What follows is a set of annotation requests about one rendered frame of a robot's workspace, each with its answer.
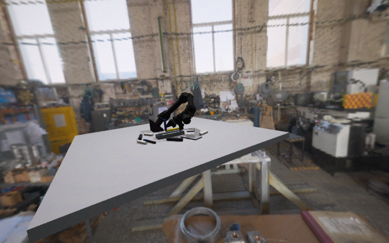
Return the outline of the keyboard with white letter keys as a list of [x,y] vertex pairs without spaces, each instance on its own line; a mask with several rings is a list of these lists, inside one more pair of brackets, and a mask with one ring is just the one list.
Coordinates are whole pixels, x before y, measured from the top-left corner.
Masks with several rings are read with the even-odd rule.
[[170,131],[170,132],[166,132],[166,133],[160,133],[160,134],[156,134],[155,137],[159,140],[159,139],[165,139],[167,137],[174,137],[174,136],[179,136],[179,135],[184,135],[185,132],[183,130],[176,130],[176,131]]

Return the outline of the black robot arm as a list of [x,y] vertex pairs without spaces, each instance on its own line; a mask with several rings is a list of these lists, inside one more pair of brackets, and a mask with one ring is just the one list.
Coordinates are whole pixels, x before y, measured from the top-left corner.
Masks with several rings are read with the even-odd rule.
[[177,102],[175,102],[168,110],[164,110],[157,116],[158,119],[155,123],[160,126],[163,123],[164,119],[166,119],[167,121],[170,118],[171,113],[176,110],[181,104],[186,102],[188,102],[188,104],[185,110],[180,113],[183,121],[177,123],[177,125],[179,125],[179,130],[183,130],[184,124],[189,124],[191,122],[191,118],[196,112],[196,107],[193,102],[193,95],[191,93],[182,93],[179,96],[179,100]]

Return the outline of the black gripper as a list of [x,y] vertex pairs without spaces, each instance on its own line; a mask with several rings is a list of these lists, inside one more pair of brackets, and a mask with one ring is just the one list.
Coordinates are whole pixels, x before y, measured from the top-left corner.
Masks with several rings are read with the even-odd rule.
[[167,123],[165,128],[168,128],[170,126],[172,126],[174,128],[174,127],[176,127],[177,123],[179,123],[181,121],[183,121],[182,117],[180,114],[178,114],[177,116],[174,116],[174,117],[172,117],[172,119],[169,120],[169,122]]

